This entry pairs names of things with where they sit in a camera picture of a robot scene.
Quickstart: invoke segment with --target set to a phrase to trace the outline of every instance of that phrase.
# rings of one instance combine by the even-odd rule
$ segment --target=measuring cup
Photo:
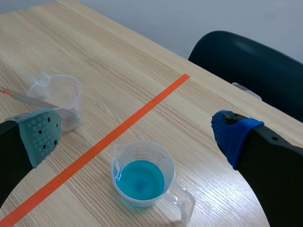
[[[69,75],[50,76],[41,72],[41,79],[31,77],[33,85],[27,95],[53,104],[67,111],[57,111],[61,117],[61,130],[69,131],[78,127],[83,119],[81,108],[81,84]]]
[[[136,160],[145,160],[155,164],[164,177],[163,194],[150,200],[136,200],[125,195],[117,186],[116,180],[121,174],[123,167]],[[111,179],[115,189],[122,199],[135,207],[145,208],[154,204],[157,200],[164,198],[177,206],[181,211],[182,226],[189,223],[195,207],[194,197],[175,179],[175,164],[169,153],[159,144],[139,140],[128,144],[120,144],[114,147],[114,159],[110,169]]]

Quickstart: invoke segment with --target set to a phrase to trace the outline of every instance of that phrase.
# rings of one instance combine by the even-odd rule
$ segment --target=empty measuring cup
[[[164,198],[180,209],[182,226],[188,224],[195,199],[174,180],[174,161],[162,146],[146,140],[116,145],[110,172],[126,203],[145,208]]]
[[[68,131],[80,125],[83,119],[81,107],[81,84],[69,75],[50,76],[41,72],[41,79],[31,77],[33,85],[27,95],[53,104],[61,117],[61,130]]]

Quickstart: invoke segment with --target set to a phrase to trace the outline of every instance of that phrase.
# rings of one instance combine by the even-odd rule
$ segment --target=chair backrest
[[[189,59],[303,122],[303,64],[253,40],[225,31],[203,36]]]

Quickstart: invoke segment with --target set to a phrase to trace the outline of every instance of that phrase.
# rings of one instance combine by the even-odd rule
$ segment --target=wooden table
[[[0,219],[187,73],[190,79],[16,226],[180,224],[178,210],[164,201],[132,210],[120,202],[112,186],[113,146],[138,139],[155,141],[173,156],[176,180],[196,199],[191,224],[268,226],[253,191],[217,148],[211,116],[228,109],[263,120],[301,147],[302,123],[73,1],[0,16],[0,86],[25,93],[29,75],[38,77],[42,70],[70,74],[81,82],[85,120],[63,134],[58,148],[15,188],[0,209]],[[0,96],[0,106],[0,121],[31,109],[5,95]]]

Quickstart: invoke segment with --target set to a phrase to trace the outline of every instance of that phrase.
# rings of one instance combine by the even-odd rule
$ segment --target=orange tape
[[[122,133],[134,125],[139,119],[152,110],[157,104],[165,99],[169,94],[176,90],[181,84],[183,84],[189,75],[183,74],[175,82],[169,85],[164,91],[158,94],[155,98],[145,104],[141,109],[135,112],[132,116],[126,119],[117,128],[111,131],[106,137],[94,145],[91,149],[81,155],[70,166],[64,169],[60,174],[53,178],[50,182],[44,185],[40,190],[34,193],[15,210],[10,212],[4,219],[0,221],[1,227],[11,227],[20,221],[26,214],[28,214],[39,203],[45,200],[50,194],[58,189],[64,182],[71,178],[76,172],[84,167],[90,160],[92,160],[97,154],[117,139]]]
[[[1,93],[4,93],[4,94],[6,94],[6,95],[9,95],[9,96],[12,96],[12,95],[13,95],[13,94],[10,93],[9,91],[4,91],[4,90],[1,90],[1,89],[0,89],[0,92],[1,92]]]

